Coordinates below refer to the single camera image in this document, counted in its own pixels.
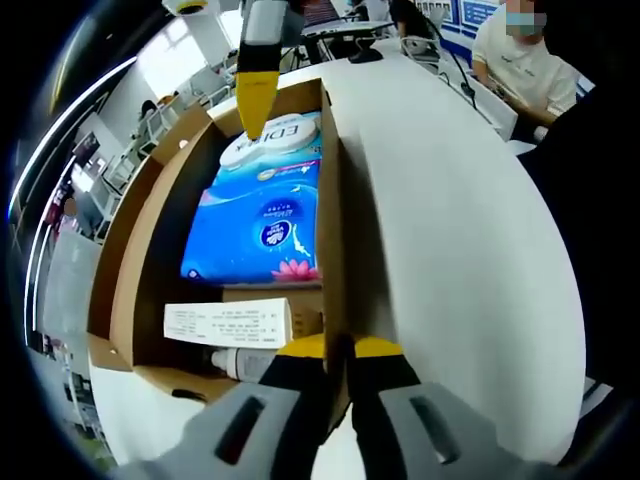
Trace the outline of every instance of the cardboard box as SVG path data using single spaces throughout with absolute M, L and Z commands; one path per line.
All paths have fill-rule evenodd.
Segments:
M 312 80 L 280 90 L 270 116 L 321 110 L 316 235 L 322 288 L 223 291 L 180 277 L 200 195 L 213 181 L 229 139 L 243 131 L 237 110 L 212 120 L 204 110 L 190 109 L 131 182 L 105 240 L 89 306 L 89 350 L 95 366 L 133 371 L 174 396 L 215 401 L 235 383 L 198 374 L 200 346 L 164 338 L 164 305 L 284 296 L 294 308 L 323 314 L 327 369 L 340 377 L 331 352 L 346 331 L 340 201 L 345 154 L 330 105 L 321 81 Z M 181 140 L 189 141 L 182 150 Z

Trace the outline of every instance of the blue tissue package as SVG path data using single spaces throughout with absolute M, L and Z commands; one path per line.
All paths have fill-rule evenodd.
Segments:
M 244 135 L 225 150 L 193 219 L 183 277 L 225 286 L 319 282 L 319 116 L 279 117 L 257 141 Z

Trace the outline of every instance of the computer monitor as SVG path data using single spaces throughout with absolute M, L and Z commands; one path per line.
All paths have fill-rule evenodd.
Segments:
M 340 20 L 331 0 L 317 0 L 304 7 L 304 26 L 311 27 L 320 23 Z

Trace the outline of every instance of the office room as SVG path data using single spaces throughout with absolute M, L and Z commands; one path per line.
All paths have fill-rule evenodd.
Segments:
M 5 235 L 7 339 L 61 461 L 336 479 L 632 460 L 632 296 L 602 281 L 630 255 L 605 230 L 632 177 L 594 167 L 624 153 L 615 25 L 591 34 L 578 0 L 64 15 L 25 81 Z

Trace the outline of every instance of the white table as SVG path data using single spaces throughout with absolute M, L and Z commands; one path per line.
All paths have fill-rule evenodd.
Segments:
M 355 328 L 398 340 L 422 380 L 442 383 L 495 422 L 504 447 L 557 461 L 579 418 L 585 367 L 561 237 L 482 118 L 425 69 L 382 50 L 380 62 L 339 60 L 280 79 L 282 87 L 322 77 L 363 191 L 375 195 L 370 220 L 383 240 L 365 232 L 348 252 L 370 292 L 366 322 Z M 235 105 L 232 98 L 209 113 Z M 92 382 L 119 462 L 166 450 L 200 408 L 133 374 L 92 369 Z M 331 462 L 326 451 L 318 462 Z

